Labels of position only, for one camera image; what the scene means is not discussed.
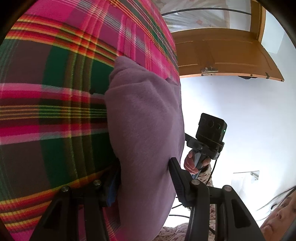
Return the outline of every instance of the lavender fleece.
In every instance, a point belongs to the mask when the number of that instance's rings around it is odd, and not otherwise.
[[[111,145],[121,164],[121,225],[129,241],[151,241],[176,195],[168,161],[180,160],[184,148],[181,87],[118,57],[105,101]]]

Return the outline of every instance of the screw head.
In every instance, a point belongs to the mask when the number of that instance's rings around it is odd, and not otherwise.
[[[197,179],[193,179],[193,180],[191,181],[191,183],[192,183],[193,185],[199,185],[199,184],[200,184],[200,181],[197,180]]]
[[[70,189],[69,186],[63,186],[63,187],[61,188],[61,191],[62,191],[62,192],[68,192],[69,189]]]
[[[225,191],[228,191],[228,192],[230,192],[230,191],[232,190],[232,187],[231,187],[231,186],[228,186],[228,185],[226,185],[226,186],[224,187],[224,189],[225,189]]]
[[[102,182],[100,180],[94,180],[94,185],[95,186],[100,186]]]

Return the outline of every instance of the hand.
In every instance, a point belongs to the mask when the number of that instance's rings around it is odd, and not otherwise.
[[[192,150],[188,153],[187,157],[185,158],[185,162],[184,162],[184,168],[185,170],[187,170],[191,175],[193,174],[197,174],[198,173],[198,169],[195,167],[194,165],[194,156]],[[206,165],[210,164],[211,159],[209,157],[207,157],[206,159],[204,159],[204,161],[202,162],[202,166],[205,167]]]

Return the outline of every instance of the black cable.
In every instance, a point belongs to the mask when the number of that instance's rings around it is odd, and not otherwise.
[[[212,228],[209,227],[209,230],[212,232],[212,234],[215,234],[216,235],[216,232],[215,232],[214,229],[212,229]]]
[[[179,206],[181,206],[181,205],[182,205],[182,203],[179,204],[179,205],[177,205],[177,206],[172,207],[171,209],[176,208],[176,207],[179,207]]]
[[[210,179],[211,179],[211,177],[212,177],[212,174],[213,174],[213,172],[214,172],[214,169],[215,169],[216,163],[217,163],[217,160],[215,161],[215,164],[214,164],[213,170],[212,170],[212,172],[211,172],[211,175],[210,175],[209,179],[208,179],[207,182],[206,182],[206,185],[208,184],[208,182],[210,181]]]
[[[177,214],[170,214],[169,216],[178,216],[178,217],[190,218],[190,217],[188,217],[188,216],[177,215]]]
[[[166,13],[163,13],[161,16],[165,16],[165,15],[169,15],[169,14],[173,14],[173,13],[178,13],[178,12],[187,12],[187,11],[195,11],[195,10],[224,10],[224,11],[239,12],[239,13],[243,13],[243,14],[252,15],[251,13],[248,13],[248,12],[243,12],[243,11],[240,11],[240,10],[229,9],[229,8],[195,7],[195,8],[187,8],[187,9],[180,9],[180,10],[176,10],[176,11],[166,12]]]

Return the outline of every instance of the camera lens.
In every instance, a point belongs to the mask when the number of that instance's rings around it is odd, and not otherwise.
[[[214,126],[214,122],[212,120],[209,120],[207,122],[208,127],[213,127]]]
[[[218,123],[218,124],[216,124],[216,130],[220,130],[221,129],[221,125]]]

